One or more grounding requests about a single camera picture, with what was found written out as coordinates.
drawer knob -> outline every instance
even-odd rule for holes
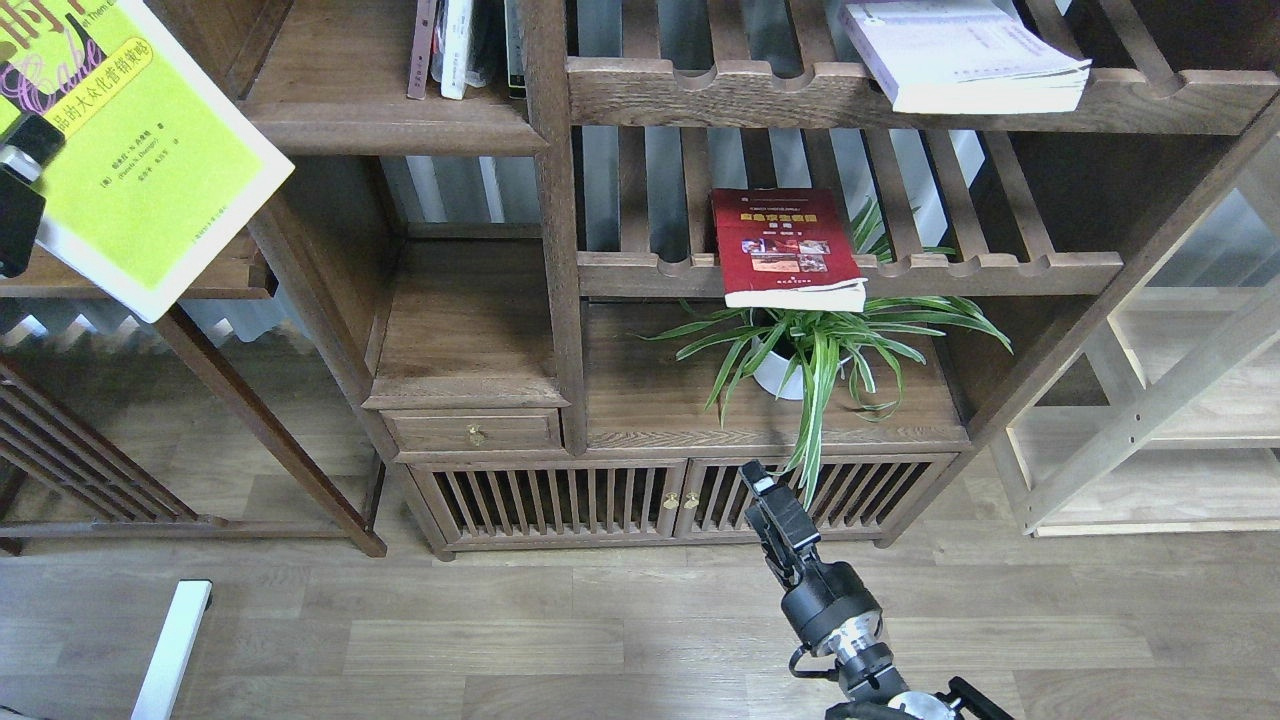
[[[484,434],[484,430],[480,429],[480,425],[467,425],[467,442],[470,442],[476,447],[480,447],[484,445],[484,441],[486,439],[489,439],[489,437]]]

book spine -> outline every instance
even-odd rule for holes
[[[444,58],[440,67],[440,95],[462,100],[467,90],[467,59],[471,56],[471,4],[472,0],[445,0]]]
[[[408,90],[413,100],[426,97],[426,78],[431,65],[431,40],[435,37],[436,0],[417,0],[417,22],[413,24],[413,49],[408,58]]]
[[[888,96],[890,102],[897,101],[899,86],[897,81],[881,61],[879,55],[876,53],[876,47],[872,45],[870,38],[863,32],[863,27],[858,24],[854,15],[849,12],[849,4],[840,6],[840,26],[845,28],[845,35],[849,36],[850,42],[854,44],[854,50],[861,56],[863,63],[870,69],[872,76],[876,82],[881,85],[881,90]]]
[[[512,97],[525,96],[525,46],[520,40],[520,17],[516,0],[503,0],[507,5],[507,87]]]

slatted cabinet door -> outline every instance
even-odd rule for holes
[[[824,537],[878,539],[952,457],[946,454],[826,457],[809,514]],[[755,536],[746,521],[750,491],[737,475],[737,468],[746,461],[690,461],[676,518],[676,538],[731,542]],[[762,462],[774,473],[785,460],[764,459]],[[782,482],[795,489],[796,473],[786,473]]]
[[[411,466],[449,550],[653,543],[675,530],[684,460]]]

yellow-green book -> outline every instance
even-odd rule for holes
[[[141,0],[0,3],[0,127],[67,135],[37,240],[155,322],[292,172]]]

potted plant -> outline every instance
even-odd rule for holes
[[[859,252],[888,259],[891,250],[883,236],[879,213],[868,202],[852,223],[852,242]],[[870,421],[887,419],[902,402],[902,359],[925,363],[924,355],[897,337],[941,337],[941,327],[957,327],[986,333],[1010,350],[1005,337],[982,309],[963,297],[883,297],[867,301],[861,313],[831,310],[780,310],[773,307],[726,307],[645,340],[660,341],[698,336],[676,351],[684,360],[709,347],[724,347],[724,359],[712,383],[704,409],[721,401],[721,423],[730,400],[742,378],[773,364],[782,369],[781,386],[765,384],[776,396],[791,395],[783,386],[795,377],[803,384],[800,429],[795,448],[782,471],[800,469],[799,486],[804,506],[813,503],[818,470],[822,465],[823,411],[835,392],[836,380],[844,374],[858,413]],[[872,404],[864,398],[882,386],[869,357],[883,359],[893,374],[897,397]]]

